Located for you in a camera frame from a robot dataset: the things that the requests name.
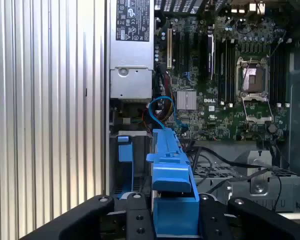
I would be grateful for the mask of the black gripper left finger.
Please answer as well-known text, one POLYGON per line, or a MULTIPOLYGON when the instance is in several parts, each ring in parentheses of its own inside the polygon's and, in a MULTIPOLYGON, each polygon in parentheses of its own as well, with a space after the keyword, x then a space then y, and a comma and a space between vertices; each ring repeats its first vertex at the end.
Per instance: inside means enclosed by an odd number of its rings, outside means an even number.
POLYGON ((24 240, 154 240, 147 198, 131 193, 124 210, 115 211, 115 198, 96 195, 36 230, 24 240))

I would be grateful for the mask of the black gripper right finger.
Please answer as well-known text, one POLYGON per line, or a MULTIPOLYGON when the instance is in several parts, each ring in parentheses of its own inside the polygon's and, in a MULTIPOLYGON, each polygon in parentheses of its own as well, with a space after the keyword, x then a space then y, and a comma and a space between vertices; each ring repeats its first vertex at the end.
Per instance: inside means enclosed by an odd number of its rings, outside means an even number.
POLYGON ((198 231, 203 240, 300 240, 300 223, 244 197, 225 206, 201 194, 198 231))

